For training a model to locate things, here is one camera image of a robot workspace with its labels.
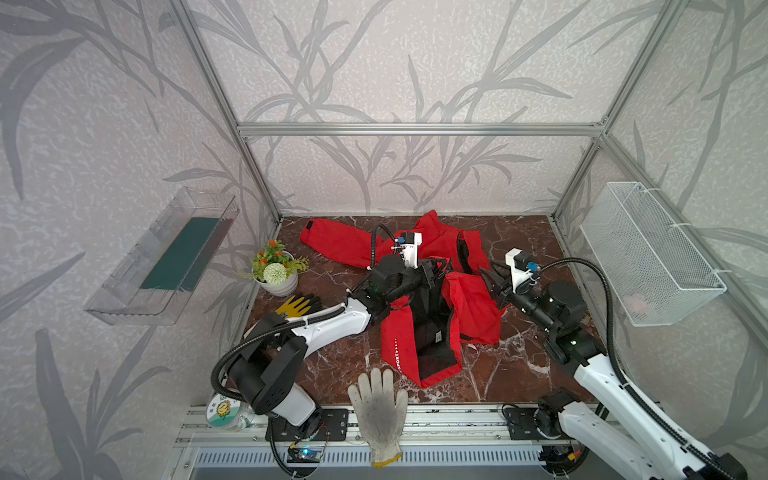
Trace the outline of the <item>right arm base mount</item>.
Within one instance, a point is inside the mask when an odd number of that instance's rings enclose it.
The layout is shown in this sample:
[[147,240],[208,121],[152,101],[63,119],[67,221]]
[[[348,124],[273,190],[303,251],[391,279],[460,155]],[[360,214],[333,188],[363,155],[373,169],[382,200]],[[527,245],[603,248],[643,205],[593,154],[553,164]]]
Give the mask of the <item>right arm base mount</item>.
[[511,440],[545,439],[536,421],[537,407],[505,403],[501,406],[500,412],[506,422]]

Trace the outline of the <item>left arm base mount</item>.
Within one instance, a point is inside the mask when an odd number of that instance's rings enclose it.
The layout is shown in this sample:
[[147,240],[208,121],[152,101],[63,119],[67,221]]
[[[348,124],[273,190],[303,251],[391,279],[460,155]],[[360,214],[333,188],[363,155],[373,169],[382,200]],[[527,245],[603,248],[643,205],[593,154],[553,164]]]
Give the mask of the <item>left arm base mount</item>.
[[300,426],[291,424],[280,416],[270,417],[269,431],[265,434],[267,441],[297,442],[297,441],[344,441],[349,427],[348,408],[318,407]]

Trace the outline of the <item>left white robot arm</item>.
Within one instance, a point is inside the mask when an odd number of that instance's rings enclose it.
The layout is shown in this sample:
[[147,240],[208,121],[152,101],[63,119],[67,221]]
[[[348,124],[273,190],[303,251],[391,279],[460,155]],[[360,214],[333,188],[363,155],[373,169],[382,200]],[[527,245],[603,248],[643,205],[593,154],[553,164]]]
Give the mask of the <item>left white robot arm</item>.
[[419,256],[418,232],[393,239],[392,254],[373,257],[368,273],[333,307],[288,317],[270,313],[225,353],[210,375],[214,391],[261,415],[301,427],[322,412],[296,383],[304,359],[369,326],[380,328],[381,350],[402,373],[425,380],[451,359],[451,313],[442,288],[452,262]]

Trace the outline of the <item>red X-Sport jacket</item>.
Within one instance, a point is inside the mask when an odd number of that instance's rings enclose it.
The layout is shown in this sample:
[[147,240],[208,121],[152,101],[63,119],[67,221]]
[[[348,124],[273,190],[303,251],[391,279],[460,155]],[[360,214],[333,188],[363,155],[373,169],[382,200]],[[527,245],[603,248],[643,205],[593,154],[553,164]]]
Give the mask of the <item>red X-Sport jacket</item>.
[[[403,232],[422,235],[418,260],[450,258],[452,270],[436,285],[386,303],[371,297],[365,287],[372,267],[385,256],[399,255],[392,247]],[[300,240],[330,260],[367,268],[367,278],[351,296],[378,325],[383,360],[419,387],[458,374],[462,344],[499,343],[502,313],[479,273],[490,264],[478,231],[447,225],[430,211],[413,228],[389,233],[385,239],[333,220],[311,219]]]

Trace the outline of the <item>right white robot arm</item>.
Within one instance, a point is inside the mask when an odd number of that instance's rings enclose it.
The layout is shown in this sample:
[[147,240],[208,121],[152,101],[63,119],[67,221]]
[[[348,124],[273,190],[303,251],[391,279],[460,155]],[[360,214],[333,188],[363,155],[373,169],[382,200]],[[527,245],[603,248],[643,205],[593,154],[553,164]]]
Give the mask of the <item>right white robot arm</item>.
[[587,305],[569,281],[538,286],[544,267],[513,249],[480,271],[499,308],[513,306],[546,337],[544,349],[598,402],[591,409],[566,389],[538,402],[541,435],[567,436],[625,479],[745,479],[732,455],[718,455],[675,423],[621,369],[611,339],[582,325]]

